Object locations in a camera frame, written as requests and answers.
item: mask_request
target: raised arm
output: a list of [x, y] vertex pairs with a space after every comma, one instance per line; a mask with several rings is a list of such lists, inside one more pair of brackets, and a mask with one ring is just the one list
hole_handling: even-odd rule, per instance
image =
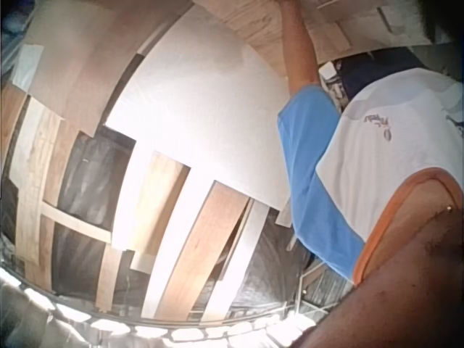
[[320, 84], [318, 62], [299, 0], [277, 0], [282, 14], [283, 58], [290, 94], [309, 84]]

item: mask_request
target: t-shirt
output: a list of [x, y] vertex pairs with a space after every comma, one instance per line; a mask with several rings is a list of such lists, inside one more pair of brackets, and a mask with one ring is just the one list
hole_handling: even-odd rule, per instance
[[463, 86], [438, 73], [412, 69], [371, 83], [341, 117], [322, 88], [306, 86], [278, 128], [295, 234], [355, 283], [415, 183], [434, 178], [462, 194]]

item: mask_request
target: wooden plank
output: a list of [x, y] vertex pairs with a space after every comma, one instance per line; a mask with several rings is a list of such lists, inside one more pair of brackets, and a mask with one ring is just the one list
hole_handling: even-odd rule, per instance
[[221, 183], [212, 187], [166, 285], [155, 319], [187, 320], [247, 202], [247, 196]]
[[190, 170], [159, 246], [142, 307], [143, 318], [154, 317], [175, 263], [213, 183], [207, 174]]
[[98, 241], [103, 241], [104, 243], [111, 242], [111, 232], [68, 215], [65, 212], [62, 212], [61, 210], [51, 206], [50, 204], [42, 202], [41, 213], [52, 219], [54, 222], [59, 223], [64, 227], [68, 227], [69, 229], [78, 233], [82, 233], [87, 237], [91, 237]]
[[72, 1], [39, 6], [26, 42], [45, 47], [30, 94], [93, 136], [121, 75], [145, 40], [189, 5]]
[[231, 261], [223, 274], [222, 280], [216, 282], [210, 300], [202, 316], [202, 322], [223, 320], [237, 295], [244, 280], [249, 261], [260, 238], [269, 207], [253, 201], [249, 217], [246, 220], [239, 242], [233, 252]]
[[106, 126], [279, 210], [290, 194], [276, 122], [288, 97], [284, 79], [194, 6], [146, 56]]
[[12, 140], [15, 131], [17, 119], [20, 116], [22, 106], [26, 100], [27, 94], [18, 87], [7, 83], [1, 90], [1, 142], [0, 156], [1, 167], [0, 174], [3, 172], [5, 159], [7, 158], [9, 143]]
[[95, 306], [103, 312], [110, 312], [112, 309], [117, 272], [122, 255], [120, 250], [113, 249], [109, 244], [104, 248], [95, 300]]
[[45, 108], [39, 117], [30, 156], [26, 159], [24, 182], [18, 193], [15, 233], [16, 255], [36, 265], [40, 264], [41, 202], [51, 153], [61, 122], [60, 117]]

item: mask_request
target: white board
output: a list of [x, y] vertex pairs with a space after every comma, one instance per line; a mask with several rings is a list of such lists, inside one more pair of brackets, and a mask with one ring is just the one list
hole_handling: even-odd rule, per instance
[[277, 128], [286, 81], [202, 7], [148, 53], [106, 126], [283, 209], [290, 196]]

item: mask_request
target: person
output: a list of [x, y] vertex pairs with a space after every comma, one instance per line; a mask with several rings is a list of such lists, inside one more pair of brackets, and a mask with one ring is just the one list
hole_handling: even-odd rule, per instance
[[409, 66], [340, 116], [299, 0], [277, 0], [294, 231], [355, 290], [293, 347], [464, 345], [462, 84]]

